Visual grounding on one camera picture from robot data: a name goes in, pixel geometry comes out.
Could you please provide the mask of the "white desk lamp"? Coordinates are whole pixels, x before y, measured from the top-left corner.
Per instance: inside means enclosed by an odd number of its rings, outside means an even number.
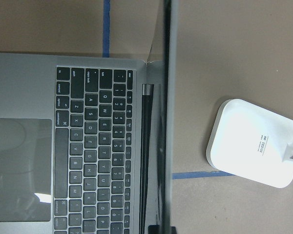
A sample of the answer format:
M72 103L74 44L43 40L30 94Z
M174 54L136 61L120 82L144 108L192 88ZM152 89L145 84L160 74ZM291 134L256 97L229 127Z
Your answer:
M293 180L293 120L242 99L226 100L206 158L220 171L285 188Z

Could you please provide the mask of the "grey laptop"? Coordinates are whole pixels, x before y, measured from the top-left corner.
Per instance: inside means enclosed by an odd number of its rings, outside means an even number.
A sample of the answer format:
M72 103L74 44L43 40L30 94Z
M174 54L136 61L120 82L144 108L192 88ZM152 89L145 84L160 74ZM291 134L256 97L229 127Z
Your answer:
M174 234L175 0L149 53L0 52L0 234Z

